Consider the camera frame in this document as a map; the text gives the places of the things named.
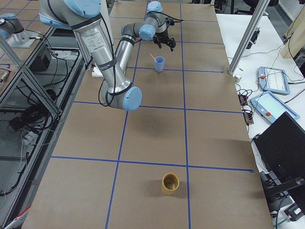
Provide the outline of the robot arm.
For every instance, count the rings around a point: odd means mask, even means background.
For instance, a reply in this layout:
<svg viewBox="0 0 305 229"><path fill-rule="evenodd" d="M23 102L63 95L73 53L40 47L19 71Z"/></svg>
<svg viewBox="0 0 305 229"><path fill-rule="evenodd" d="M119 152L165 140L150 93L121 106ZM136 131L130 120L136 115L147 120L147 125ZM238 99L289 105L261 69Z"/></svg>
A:
<svg viewBox="0 0 305 229"><path fill-rule="evenodd" d="M14 13L4 13L0 16L0 36L7 40L12 48L30 48L38 33L27 31Z"/></svg>
<svg viewBox="0 0 305 229"><path fill-rule="evenodd" d="M134 43L140 38L159 47L166 44L173 50L176 43L167 30L179 20L163 13L160 2L152 1L143 21L122 28L122 38L113 50L109 29L102 29L109 16L102 15L101 8L100 0L41 0L39 16L46 25L72 30L80 36L77 43L87 48L104 78L99 101L104 106L134 111L141 104L142 92L124 75Z"/></svg>

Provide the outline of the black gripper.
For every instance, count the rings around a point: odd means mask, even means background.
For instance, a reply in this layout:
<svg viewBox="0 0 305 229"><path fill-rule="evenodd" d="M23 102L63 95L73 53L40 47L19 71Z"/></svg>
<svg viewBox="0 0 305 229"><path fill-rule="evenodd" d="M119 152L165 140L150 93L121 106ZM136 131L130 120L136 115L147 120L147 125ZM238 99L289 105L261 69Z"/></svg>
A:
<svg viewBox="0 0 305 229"><path fill-rule="evenodd" d="M162 43L166 44L167 46L170 47L170 50L172 52L174 51L174 48L176 47L175 39L168 37L167 30L165 30L164 32L161 32L161 33L156 33L153 36L153 42L158 45L159 49L162 48Z"/></svg>

